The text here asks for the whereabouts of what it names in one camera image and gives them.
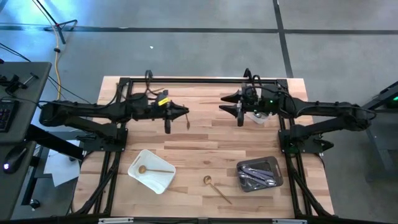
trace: yellow sticker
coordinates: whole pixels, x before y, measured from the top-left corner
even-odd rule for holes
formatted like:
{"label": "yellow sticker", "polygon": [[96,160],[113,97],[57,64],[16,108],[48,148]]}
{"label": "yellow sticker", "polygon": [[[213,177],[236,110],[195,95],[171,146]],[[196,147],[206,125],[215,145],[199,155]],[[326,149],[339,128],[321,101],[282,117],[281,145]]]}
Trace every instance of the yellow sticker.
{"label": "yellow sticker", "polygon": [[169,98],[168,98],[168,97],[164,98],[163,100],[160,100],[157,104],[158,104],[159,106],[162,106],[163,104],[165,104],[165,103],[167,103],[167,102],[169,102]]}

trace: desk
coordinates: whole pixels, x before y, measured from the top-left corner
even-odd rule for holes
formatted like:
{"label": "desk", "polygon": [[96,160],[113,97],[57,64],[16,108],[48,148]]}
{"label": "desk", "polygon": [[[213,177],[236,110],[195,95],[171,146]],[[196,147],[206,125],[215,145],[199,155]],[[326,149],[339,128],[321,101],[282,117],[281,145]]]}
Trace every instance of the desk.
{"label": "desk", "polygon": [[[50,62],[6,62],[4,64],[0,64],[0,75],[4,75],[8,80],[10,80],[15,74],[19,76],[20,82],[24,82],[29,79],[31,77],[30,73],[37,75],[38,79],[30,81],[27,84],[27,89],[18,89],[14,93],[14,96],[18,98],[37,103],[42,96],[50,69]],[[0,88],[0,98],[8,97],[6,100],[9,100],[10,96],[4,91],[6,87],[0,86]],[[19,102],[18,110],[9,131],[7,133],[0,134],[0,143],[10,144],[24,140],[37,107],[33,102],[23,100]]]}
{"label": "desk", "polygon": [[[99,104],[107,103],[116,91],[120,77],[104,77]],[[303,79],[288,79],[292,96],[307,100]],[[164,133],[164,122],[130,121],[126,150],[122,153],[111,215],[130,217],[221,217],[221,218],[293,218],[292,199],[286,161],[277,142],[279,120],[271,116],[262,125],[245,119],[237,127],[230,114],[218,109],[220,97],[236,92],[240,84],[227,83],[152,83],[151,89],[165,88],[179,105],[190,108],[190,130],[185,117],[172,123],[171,134]],[[143,92],[144,83],[135,83],[133,92]],[[107,123],[105,119],[95,119]],[[301,116],[296,123],[313,123],[311,116]],[[157,195],[128,176],[127,169],[138,153],[148,149],[177,168],[168,190]],[[284,184],[273,189],[245,193],[238,185],[236,164],[264,156],[278,160]],[[104,153],[94,152],[85,159],[75,192],[74,206],[79,209],[98,185]],[[320,159],[303,154],[307,184],[325,210],[333,213],[325,171]],[[232,201],[229,205],[203,177],[211,175],[213,183]],[[104,191],[103,205],[108,190]],[[300,208],[304,211],[301,191]]]}

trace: keyboard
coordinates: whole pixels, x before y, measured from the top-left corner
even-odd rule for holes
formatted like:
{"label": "keyboard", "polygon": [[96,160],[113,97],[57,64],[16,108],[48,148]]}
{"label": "keyboard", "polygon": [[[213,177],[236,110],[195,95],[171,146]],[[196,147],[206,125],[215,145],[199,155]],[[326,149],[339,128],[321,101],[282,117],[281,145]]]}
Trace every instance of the keyboard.
{"label": "keyboard", "polygon": [[17,112],[18,103],[18,101],[11,100],[0,101],[0,133],[8,132]]}

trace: white paper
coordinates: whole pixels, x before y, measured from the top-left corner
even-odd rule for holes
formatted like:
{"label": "white paper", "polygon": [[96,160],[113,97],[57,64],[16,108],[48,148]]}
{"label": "white paper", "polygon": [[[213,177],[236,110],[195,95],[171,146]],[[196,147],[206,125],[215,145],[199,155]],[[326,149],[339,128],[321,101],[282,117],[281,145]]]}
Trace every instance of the white paper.
{"label": "white paper", "polygon": [[[68,141],[79,146],[79,141]],[[44,167],[44,174],[52,174],[54,186],[58,186],[79,176],[80,166],[77,160],[69,161],[68,156],[50,150]]]}

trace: concrete floor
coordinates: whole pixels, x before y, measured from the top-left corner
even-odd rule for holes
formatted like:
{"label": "concrete floor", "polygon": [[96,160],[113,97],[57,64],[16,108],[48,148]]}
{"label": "concrete floor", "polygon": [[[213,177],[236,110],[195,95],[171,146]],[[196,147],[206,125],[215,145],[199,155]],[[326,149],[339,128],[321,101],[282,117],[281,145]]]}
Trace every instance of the concrete floor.
{"label": "concrete floor", "polygon": [[[272,0],[115,2],[45,3],[59,22],[78,19],[79,26],[277,28]],[[285,29],[398,29],[395,0],[280,0],[279,4]],[[46,25],[47,21],[30,1],[2,0],[0,23]],[[63,86],[92,102],[97,100],[105,75],[143,75],[146,69],[154,75],[240,77],[249,67],[261,77],[286,77],[278,34],[65,34],[68,43],[62,46],[59,63]],[[289,34],[286,39],[294,77],[304,78],[310,100],[361,105],[397,81],[398,35]],[[32,61],[54,60],[51,32],[0,30],[0,42]],[[22,60],[3,50],[0,58]],[[55,78],[54,70],[50,75]],[[54,87],[47,85],[42,99],[52,100],[55,95]],[[398,183],[369,184],[364,180],[367,171],[378,166],[365,133],[340,131],[326,134],[325,139],[335,143],[324,157],[335,213],[345,218],[397,223]],[[65,191],[54,190],[52,194]],[[64,215],[60,209],[51,210],[50,203],[46,207],[43,210],[47,213],[36,214],[16,209],[14,218]]]}

